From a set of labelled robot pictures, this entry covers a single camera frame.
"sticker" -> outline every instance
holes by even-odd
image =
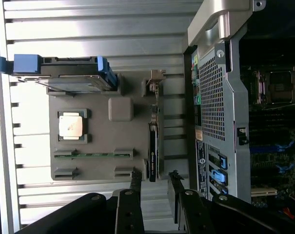
[[[202,140],[202,130],[196,129],[195,133],[196,133],[196,139],[197,140]]]
[[[198,168],[198,174],[197,174],[198,190],[203,194],[203,196],[206,199],[208,199],[205,144],[200,140],[196,140],[196,152],[197,152],[197,168]]]
[[[197,65],[198,64],[198,57],[197,55],[194,56],[194,65]]]
[[[150,155],[149,155],[149,161],[150,161],[149,181],[150,182],[156,182],[156,177],[157,177],[156,176],[157,175],[156,137],[157,137],[156,131],[150,131]]]
[[[200,163],[200,164],[205,164],[205,163],[206,163],[206,160],[205,160],[204,158],[201,158],[201,159],[199,160],[199,163]]]

